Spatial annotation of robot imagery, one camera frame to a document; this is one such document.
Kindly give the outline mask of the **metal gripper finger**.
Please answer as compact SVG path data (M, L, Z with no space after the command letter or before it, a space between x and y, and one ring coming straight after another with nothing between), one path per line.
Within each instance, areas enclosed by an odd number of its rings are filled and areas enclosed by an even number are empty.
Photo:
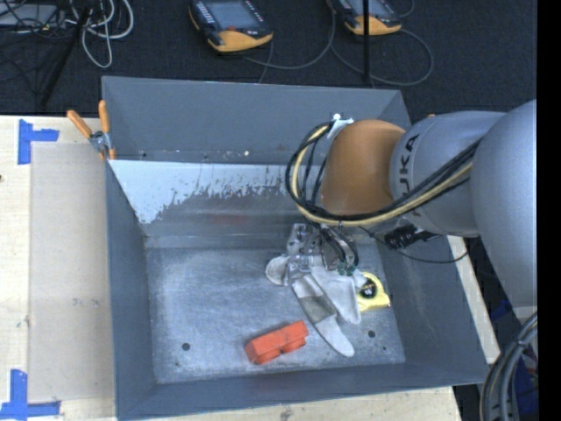
M288 255L309 254L310 241L313 233L311 225L306 223L293 224L287 240Z
M303 276L310 273L310 261L308 256L294 255L288 257L286 265L286 284L292 285Z

